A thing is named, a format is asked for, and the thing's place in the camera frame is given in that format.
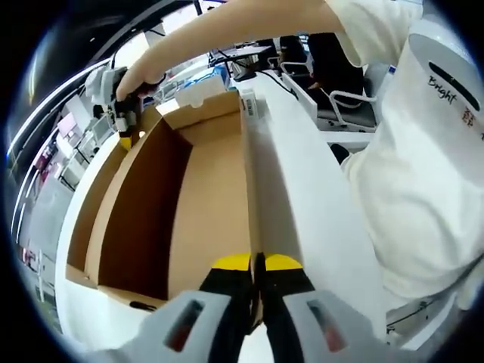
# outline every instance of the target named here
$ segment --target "gray plastic part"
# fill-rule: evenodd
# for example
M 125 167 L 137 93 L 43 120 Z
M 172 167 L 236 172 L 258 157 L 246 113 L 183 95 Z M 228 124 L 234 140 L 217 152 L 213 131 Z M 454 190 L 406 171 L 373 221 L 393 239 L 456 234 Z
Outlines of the gray plastic part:
M 422 361 L 416 352 L 398 350 L 378 340 L 370 321 L 328 291 L 284 297 L 299 336 L 305 363 L 342 361 Z M 324 329 L 310 306 L 316 306 L 326 324 L 337 329 L 346 344 L 339 352 L 328 348 Z
M 86 358 L 99 362 L 207 362 L 230 297 L 202 291 L 185 291 L 144 320 L 137 337 L 119 349 L 92 353 Z M 166 341 L 192 302 L 201 304 L 199 314 L 181 352 Z

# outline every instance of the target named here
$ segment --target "white sleeve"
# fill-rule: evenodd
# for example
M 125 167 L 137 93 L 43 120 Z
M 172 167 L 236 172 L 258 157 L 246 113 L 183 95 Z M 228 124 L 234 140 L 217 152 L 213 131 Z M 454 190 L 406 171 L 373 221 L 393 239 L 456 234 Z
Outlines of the white sleeve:
M 356 67 L 397 65 L 412 23 L 422 17 L 422 5 L 392 0 L 326 0 L 340 19 L 337 33 L 346 57 Z

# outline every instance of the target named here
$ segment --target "white shirt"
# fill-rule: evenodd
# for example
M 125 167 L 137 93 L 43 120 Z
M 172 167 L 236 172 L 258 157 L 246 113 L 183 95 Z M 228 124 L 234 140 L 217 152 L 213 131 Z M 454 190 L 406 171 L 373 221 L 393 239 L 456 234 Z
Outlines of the white shirt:
M 397 65 L 374 140 L 345 164 L 383 269 L 384 287 L 406 299 L 454 283 L 484 253 L 484 192 L 466 181 L 429 132 L 462 127 L 464 104 L 441 99 L 408 47 L 422 6 L 390 0 L 327 0 L 357 67 Z

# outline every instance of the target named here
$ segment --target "barcode label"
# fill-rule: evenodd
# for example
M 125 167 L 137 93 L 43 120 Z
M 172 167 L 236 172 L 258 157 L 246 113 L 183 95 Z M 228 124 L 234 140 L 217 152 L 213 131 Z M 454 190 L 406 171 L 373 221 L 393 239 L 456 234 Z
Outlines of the barcode label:
M 250 98 L 247 99 L 247 112 L 248 112 L 249 116 L 255 116 L 254 106 L 253 106 L 252 100 Z

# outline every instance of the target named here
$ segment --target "forearm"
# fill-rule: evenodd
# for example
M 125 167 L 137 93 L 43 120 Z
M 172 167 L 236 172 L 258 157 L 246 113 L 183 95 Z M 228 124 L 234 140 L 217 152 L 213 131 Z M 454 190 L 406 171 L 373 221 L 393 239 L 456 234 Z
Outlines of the forearm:
M 138 67 L 146 67 L 147 80 L 156 82 L 169 68 L 235 42 L 340 30 L 322 0 L 230 0 L 162 39 Z

